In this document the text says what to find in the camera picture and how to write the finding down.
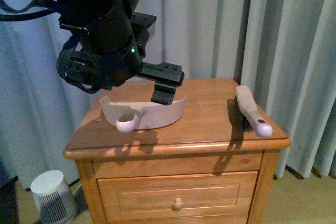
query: wooden drawer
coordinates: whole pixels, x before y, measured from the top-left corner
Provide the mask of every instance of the wooden drawer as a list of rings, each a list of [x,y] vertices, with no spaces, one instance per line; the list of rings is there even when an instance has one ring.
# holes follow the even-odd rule
[[[164,175],[239,172],[259,170],[261,152],[225,153],[225,155],[189,155],[162,159],[93,160],[96,178],[127,178]]]
[[[99,179],[108,221],[247,213],[257,172]],[[173,208],[182,198],[184,208]]]
[[[109,221],[108,224],[246,224],[248,213],[240,215],[195,216],[148,220]]]

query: white plastic object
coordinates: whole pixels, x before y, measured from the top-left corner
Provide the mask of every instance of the white plastic object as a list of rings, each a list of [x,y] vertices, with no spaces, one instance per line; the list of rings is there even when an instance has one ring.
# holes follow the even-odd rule
[[[258,113],[256,102],[248,86],[236,88],[239,109],[251,124],[257,136],[266,138],[272,136],[272,126]]]
[[[154,102],[112,102],[108,96],[100,99],[106,120],[121,133],[170,125],[183,114],[185,102],[186,96],[168,106]]]
[[[77,206],[60,170],[42,173],[33,180],[30,189],[42,223],[67,224],[75,217]]]
[[[183,207],[184,207],[184,203],[182,201],[182,198],[176,198],[173,208],[175,210],[181,210]]]

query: wooden nightstand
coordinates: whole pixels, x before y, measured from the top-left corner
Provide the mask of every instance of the wooden nightstand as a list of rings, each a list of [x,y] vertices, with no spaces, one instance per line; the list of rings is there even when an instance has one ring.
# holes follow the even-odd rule
[[[150,101],[154,83],[128,82],[104,91],[112,101]],[[174,124],[121,134],[99,101],[64,150],[74,159],[93,223],[259,223],[287,135],[241,131],[232,79],[185,80]]]

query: wooden knob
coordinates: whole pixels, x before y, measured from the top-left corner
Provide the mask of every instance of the wooden knob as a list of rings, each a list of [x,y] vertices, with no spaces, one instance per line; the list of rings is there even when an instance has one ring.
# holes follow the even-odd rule
[[[173,208],[175,210],[181,210],[184,207],[184,203],[182,202],[182,198],[176,198]]]

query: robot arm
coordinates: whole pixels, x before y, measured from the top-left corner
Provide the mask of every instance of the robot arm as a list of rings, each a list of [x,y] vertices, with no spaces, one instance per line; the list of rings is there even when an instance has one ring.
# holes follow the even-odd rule
[[[182,85],[181,66],[163,62],[143,62],[149,38],[147,29],[156,17],[135,13],[139,0],[33,0],[26,8],[14,10],[2,0],[0,8],[18,15],[0,15],[1,21],[37,18],[53,12],[61,14],[61,29],[72,36],[57,60],[59,75],[69,84],[88,93],[111,90],[133,76],[155,81],[152,101],[170,105],[176,88]],[[46,10],[19,14],[30,7]]]

